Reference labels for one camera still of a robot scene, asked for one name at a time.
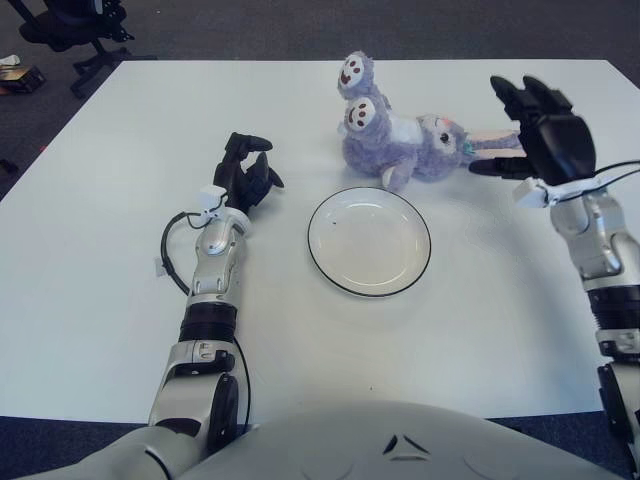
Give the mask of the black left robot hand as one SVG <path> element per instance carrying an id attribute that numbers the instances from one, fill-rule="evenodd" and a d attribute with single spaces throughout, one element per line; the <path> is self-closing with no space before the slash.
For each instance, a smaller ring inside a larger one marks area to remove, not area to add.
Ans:
<path id="1" fill-rule="evenodd" d="M 284 182 L 268 163 L 266 152 L 272 148 L 272 143 L 262 137 L 236 132 L 230 135 L 213 179 L 214 185 L 226 190 L 227 207 L 248 214 L 272 187 L 284 187 Z"/>

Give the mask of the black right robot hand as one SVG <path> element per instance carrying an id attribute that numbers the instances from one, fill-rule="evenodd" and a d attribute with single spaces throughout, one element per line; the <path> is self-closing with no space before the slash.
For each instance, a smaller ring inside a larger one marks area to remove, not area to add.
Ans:
<path id="1" fill-rule="evenodd" d="M 507 116 L 520 124 L 517 135 L 525 155 L 475 160 L 469 171 L 506 180 L 533 177 L 551 186 L 592 178 L 596 153 L 584 119 L 557 90 L 532 76 L 524 76 L 522 89 L 500 76 L 490 78 Z"/>

